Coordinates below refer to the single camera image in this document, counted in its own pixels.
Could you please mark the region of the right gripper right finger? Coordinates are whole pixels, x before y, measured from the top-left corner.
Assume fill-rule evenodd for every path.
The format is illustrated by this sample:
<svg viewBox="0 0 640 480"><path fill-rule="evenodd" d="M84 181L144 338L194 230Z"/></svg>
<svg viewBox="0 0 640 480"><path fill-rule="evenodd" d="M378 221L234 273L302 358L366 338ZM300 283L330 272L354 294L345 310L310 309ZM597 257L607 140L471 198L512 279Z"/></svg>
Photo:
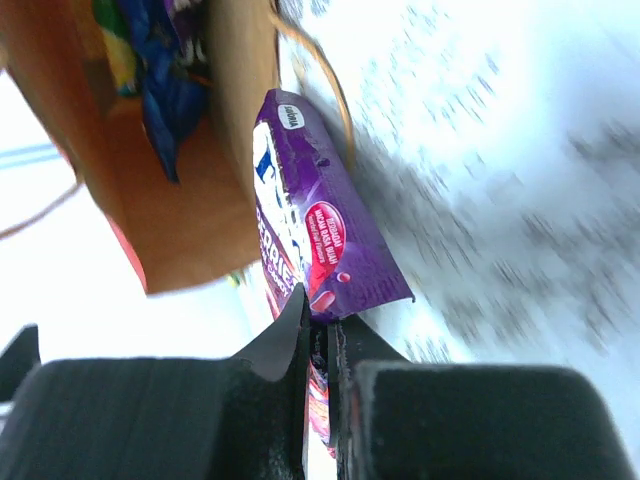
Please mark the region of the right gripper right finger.
<svg viewBox="0 0 640 480"><path fill-rule="evenodd" d="M329 326L341 479L632 479L608 408L556 366L415 364L363 320Z"/></svg>

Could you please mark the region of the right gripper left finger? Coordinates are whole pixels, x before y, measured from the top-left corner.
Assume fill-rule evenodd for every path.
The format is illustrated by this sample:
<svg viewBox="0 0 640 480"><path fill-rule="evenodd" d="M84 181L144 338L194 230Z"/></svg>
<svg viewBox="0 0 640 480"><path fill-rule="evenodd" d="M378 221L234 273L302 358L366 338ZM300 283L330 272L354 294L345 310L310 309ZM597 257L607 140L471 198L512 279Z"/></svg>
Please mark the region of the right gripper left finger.
<svg viewBox="0 0 640 480"><path fill-rule="evenodd" d="M60 360L32 369L1 433L5 479L302 479L310 309L222 360Z"/></svg>

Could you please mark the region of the red brown paper bag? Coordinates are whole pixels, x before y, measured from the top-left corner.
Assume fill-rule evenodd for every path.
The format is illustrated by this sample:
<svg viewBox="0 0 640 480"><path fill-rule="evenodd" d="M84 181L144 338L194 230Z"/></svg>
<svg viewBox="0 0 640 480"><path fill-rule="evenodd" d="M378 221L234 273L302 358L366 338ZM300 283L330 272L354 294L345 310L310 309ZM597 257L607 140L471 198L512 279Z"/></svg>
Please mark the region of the red brown paper bag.
<svg viewBox="0 0 640 480"><path fill-rule="evenodd" d="M86 55L98 30L90 1L5 1L1 46L10 76L123 233L145 290L194 287L258 257L250 214L249 133L276 80L276 35L304 46L338 101L339 80L320 46L269 1L200 1L196 28L209 63L186 51L163 1L120 1L125 40L141 64L141 92L117 98L105 58Z"/></svg>

